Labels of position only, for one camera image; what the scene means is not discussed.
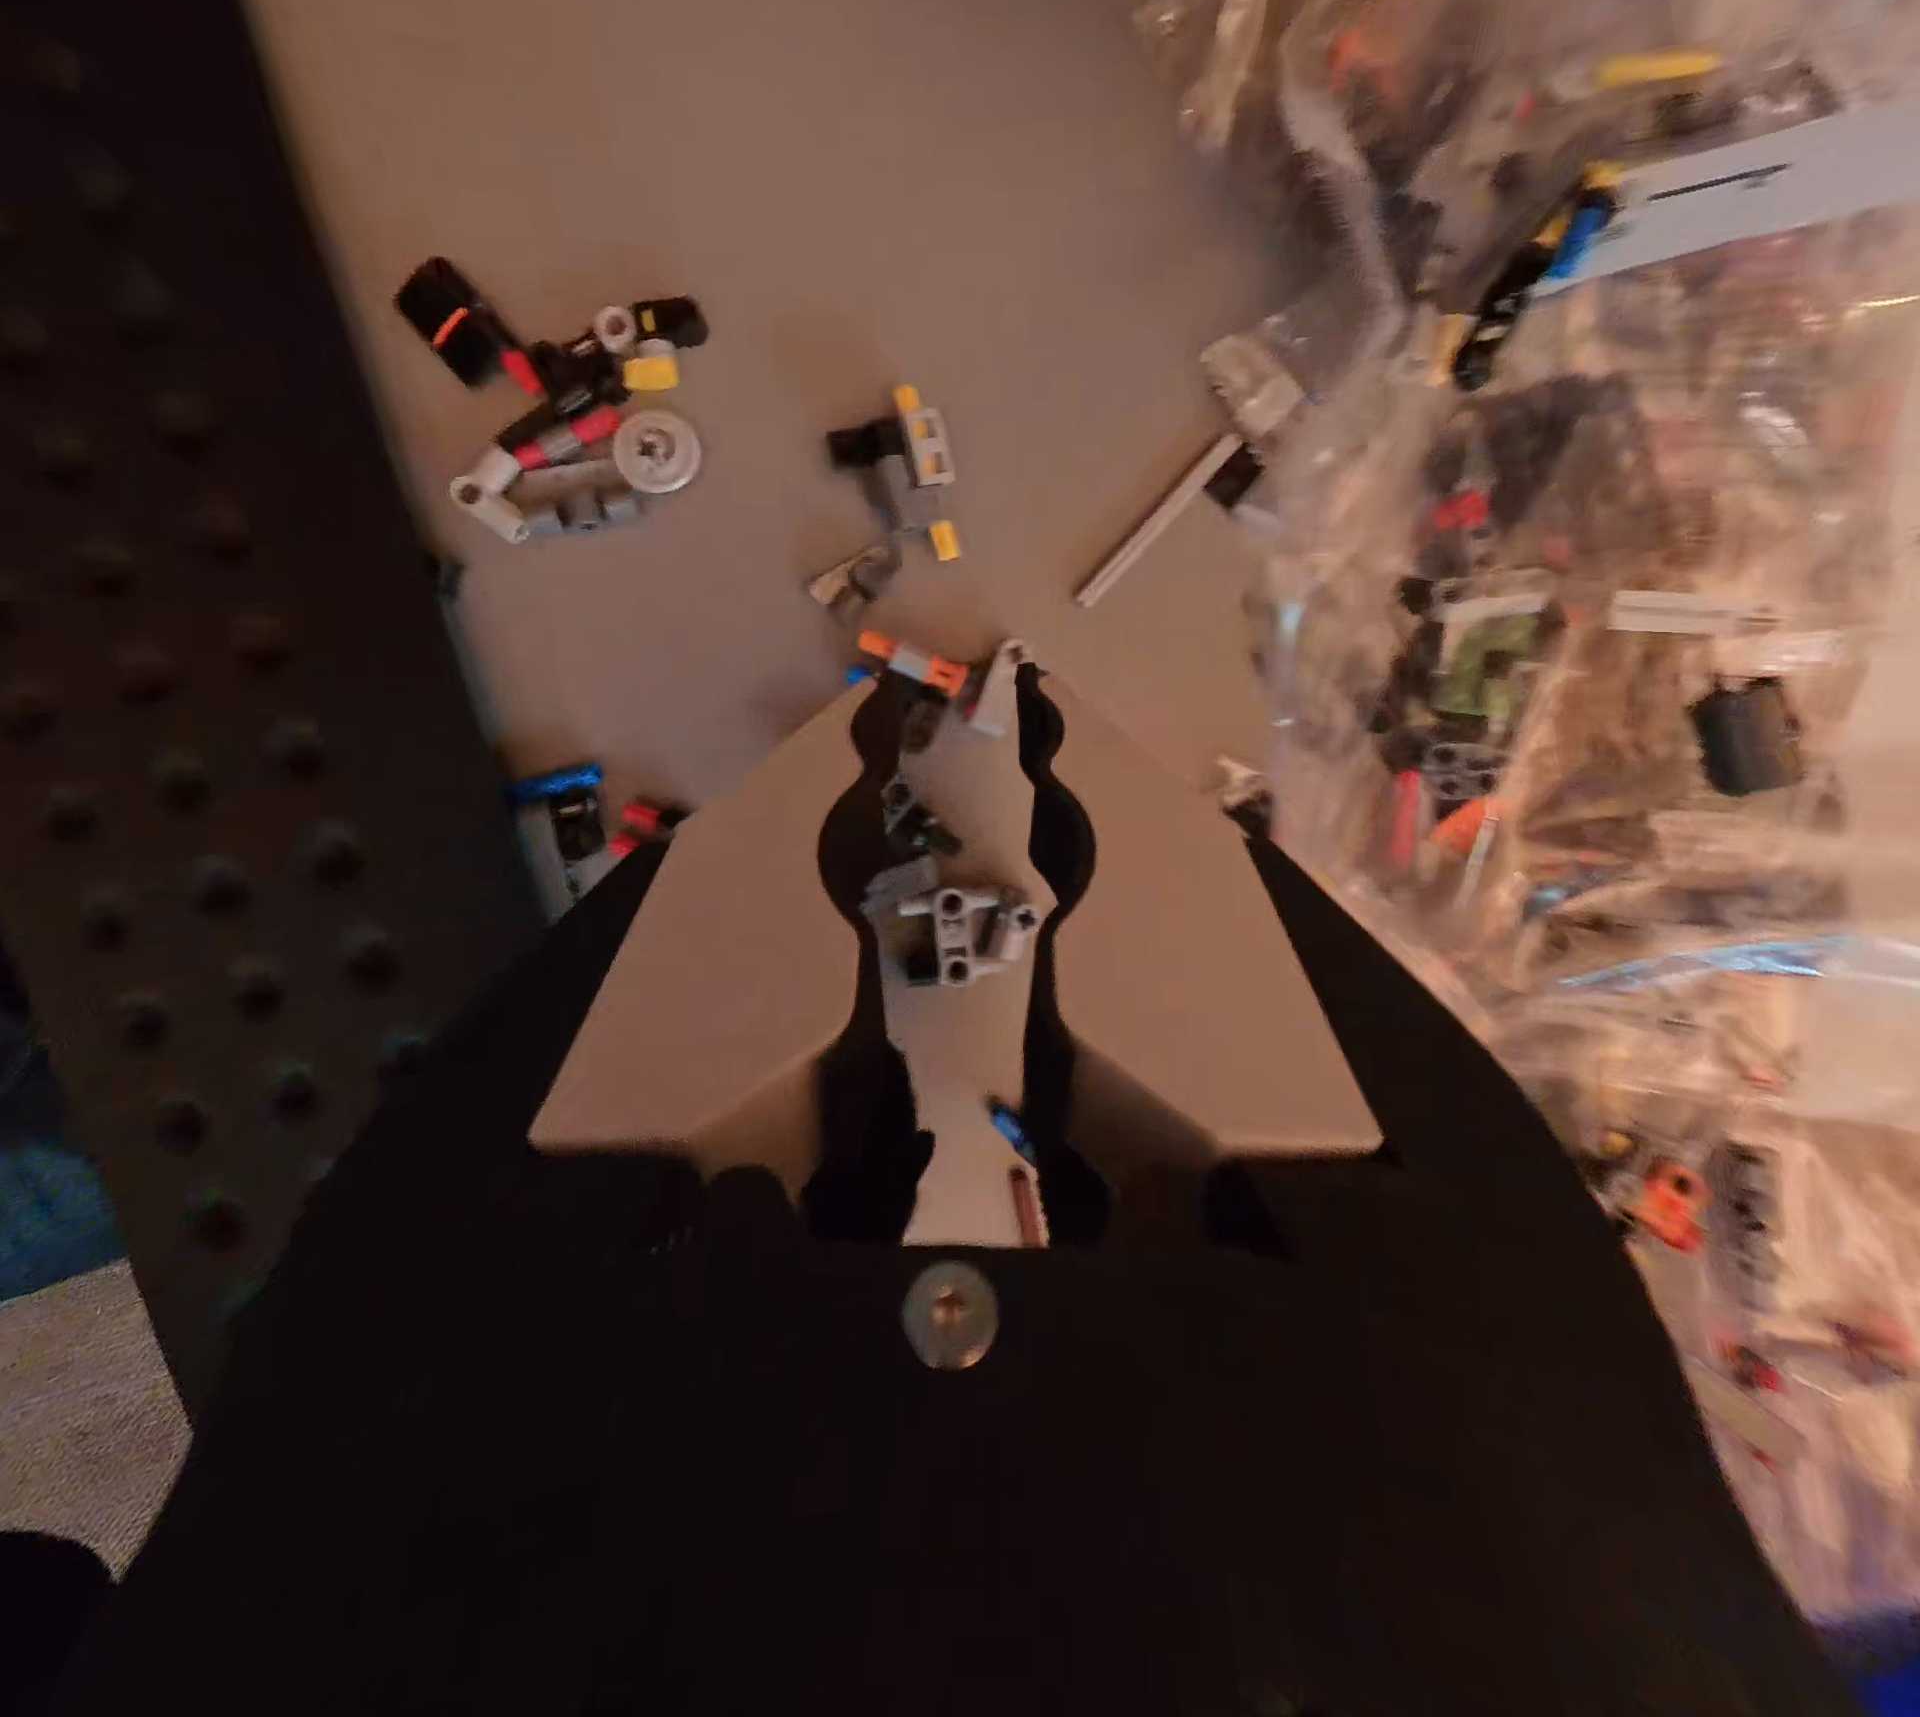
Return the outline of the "black yellow lego connector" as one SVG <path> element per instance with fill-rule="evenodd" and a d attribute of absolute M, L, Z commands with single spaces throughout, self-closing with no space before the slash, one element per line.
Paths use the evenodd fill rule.
<path fill-rule="evenodd" d="M 636 302 L 633 330 L 618 355 L 620 380 L 628 395 L 669 395 L 682 383 L 689 355 L 711 337 L 708 315 L 693 296 Z"/>

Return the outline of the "orange grey lego pin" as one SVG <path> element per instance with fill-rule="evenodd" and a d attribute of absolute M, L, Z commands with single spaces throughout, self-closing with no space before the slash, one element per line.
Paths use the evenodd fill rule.
<path fill-rule="evenodd" d="M 948 701 L 959 701 L 973 680 L 973 666 L 969 662 L 921 649 L 881 631 L 863 628 L 857 635 L 855 649 L 876 672 L 892 675 L 903 682 Z"/>

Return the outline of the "grey yellow lego connector assembly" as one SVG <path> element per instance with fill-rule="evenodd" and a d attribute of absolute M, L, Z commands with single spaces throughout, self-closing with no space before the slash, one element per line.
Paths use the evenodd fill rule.
<path fill-rule="evenodd" d="M 915 386 L 894 386 L 886 411 L 828 430 L 825 444 L 836 470 L 861 478 L 892 536 L 921 538 L 939 563 L 962 559 L 951 507 L 957 467 L 948 425 Z"/>

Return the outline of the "loose small lego pieces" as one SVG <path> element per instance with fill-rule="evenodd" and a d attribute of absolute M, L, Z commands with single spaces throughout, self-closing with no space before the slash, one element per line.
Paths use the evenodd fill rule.
<path fill-rule="evenodd" d="M 885 864 L 861 912 L 896 947 L 900 977 L 921 989 L 967 989 L 1029 958 L 1043 906 L 1016 882 L 967 874 L 969 846 L 951 821 L 896 771 L 879 788 Z"/>

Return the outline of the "grey lego pulley wheel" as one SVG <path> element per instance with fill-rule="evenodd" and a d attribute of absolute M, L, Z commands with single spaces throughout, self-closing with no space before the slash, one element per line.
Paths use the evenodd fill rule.
<path fill-rule="evenodd" d="M 628 412 L 614 429 L 610 458 L 635 493 L 671 496 L 701 476 L 707 447 L 680 411 L 642 407 Z"/>

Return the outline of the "black lego panel red stripe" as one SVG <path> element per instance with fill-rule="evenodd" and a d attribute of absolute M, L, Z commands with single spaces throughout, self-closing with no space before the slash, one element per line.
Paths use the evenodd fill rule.
<path fill-rule="evenodd" d="M 517 337 L 493 301 L 459 265 L 423 260 L 395 295 L 399 317 L 468 390 L 508 374 Z"/>

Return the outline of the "orange blue black connector cluster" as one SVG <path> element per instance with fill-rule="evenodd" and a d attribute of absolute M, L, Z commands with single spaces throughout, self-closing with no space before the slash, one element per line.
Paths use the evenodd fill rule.
<path fill-rule="evenodd" d="M 921 755 L 948 717 L 947 693 L 894 671 L 851 664 L 845 684 L 857 701 L 853 744 L 874 765 Z"/>

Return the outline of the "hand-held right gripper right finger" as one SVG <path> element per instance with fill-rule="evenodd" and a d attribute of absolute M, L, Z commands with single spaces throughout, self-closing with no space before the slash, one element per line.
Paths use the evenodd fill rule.
<path fill-rule="evenodd" d="M 1372 1158 L 1377 1111 L 1249 833 L 1067 678 L 1025 664 L 1034 949 L 1016 1114 L 1052 1243 L 1179 1213 L 1230 1165 Z"/>

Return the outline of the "pile of clear lego bags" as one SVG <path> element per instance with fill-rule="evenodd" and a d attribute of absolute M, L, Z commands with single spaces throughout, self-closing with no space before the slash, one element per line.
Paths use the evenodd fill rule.
<path fill-rule="evenodd" d="M 1917 0 L 1136 28 L 1280 263 L 1203 356 L 1263 461 L 1260 806 L 1577 1169 L 1776 1154 L 1765 1301 L 1596 1208 L 1790 1592 L 1917 1613 Z M 1762 675 L 1806 775 L 1722 796 L 1689 706 Z"/>

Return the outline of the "person's leg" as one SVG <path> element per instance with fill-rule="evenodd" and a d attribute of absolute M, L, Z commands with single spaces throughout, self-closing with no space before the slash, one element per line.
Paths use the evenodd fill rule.
<path fill-rule="evenodd" d="M 3 1303 L 108 1269 L 124 1254 L 99 1166 L 71 1134 L 28 993 L 3 956 Z"/>

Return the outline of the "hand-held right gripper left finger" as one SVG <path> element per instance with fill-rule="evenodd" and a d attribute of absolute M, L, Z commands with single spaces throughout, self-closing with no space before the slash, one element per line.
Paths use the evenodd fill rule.
<path fill-rule="evenodd" d="M 633 862 L 636 912 L 531 1143 L 761 1169 L 815 1235 L 900 1243 L 935 1152 L 863 898 L 892 862 L 903 693 L 866 678 Z"/>

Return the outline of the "black perforated pad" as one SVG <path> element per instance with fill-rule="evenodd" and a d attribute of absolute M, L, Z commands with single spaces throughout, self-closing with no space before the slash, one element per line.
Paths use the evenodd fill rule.
<path fill-rule="evenodd" d="M 4 0 L 4 944 L 186 1416 L 368 1112 L 524 1143 L 555 935 L 242 0 Z"/>

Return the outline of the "thin grey lego liftarm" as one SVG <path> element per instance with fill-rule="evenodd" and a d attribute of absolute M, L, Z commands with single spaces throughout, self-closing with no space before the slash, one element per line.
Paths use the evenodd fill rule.
<path fill-rule="evenodd" d="M 1004 640 L 978 668 L 965 723 L 980 737 L 1000 741 L 1019 725 L 1021 672 L 1033 662 L 1025 640 Z"/>

